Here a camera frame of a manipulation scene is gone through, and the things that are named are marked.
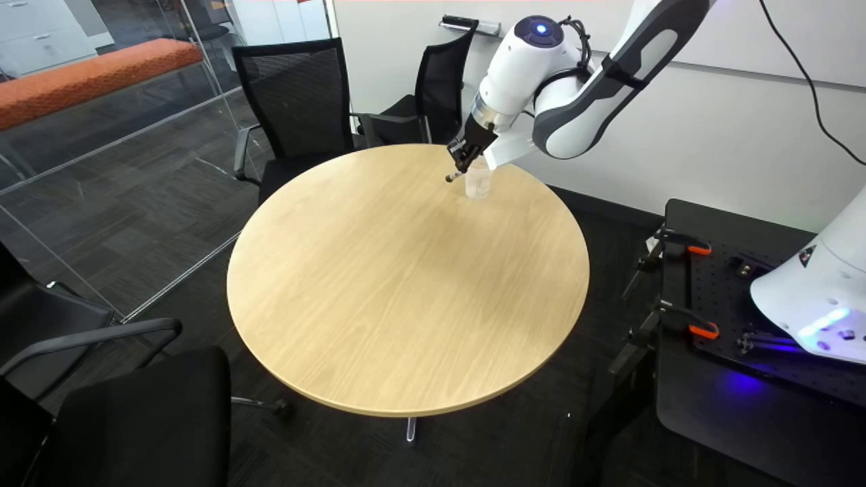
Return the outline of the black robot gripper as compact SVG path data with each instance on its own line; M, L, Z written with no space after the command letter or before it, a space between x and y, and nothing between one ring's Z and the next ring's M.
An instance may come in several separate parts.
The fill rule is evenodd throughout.
M458 135L447 144L447 153L458 173L465 173L468 165L495 142L495 130L483 124L477 117L468 117Z

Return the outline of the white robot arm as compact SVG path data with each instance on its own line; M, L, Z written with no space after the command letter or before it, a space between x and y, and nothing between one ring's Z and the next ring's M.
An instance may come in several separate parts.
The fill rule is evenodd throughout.
M447 144L456 173L491 172L530 149L587 154L608 121L686 48L714 0L634 0L617 46L591 65L577 19L523 16L495 48L477 109ZM750 287L752 307L801 351L866 364L866 190L810 243Z

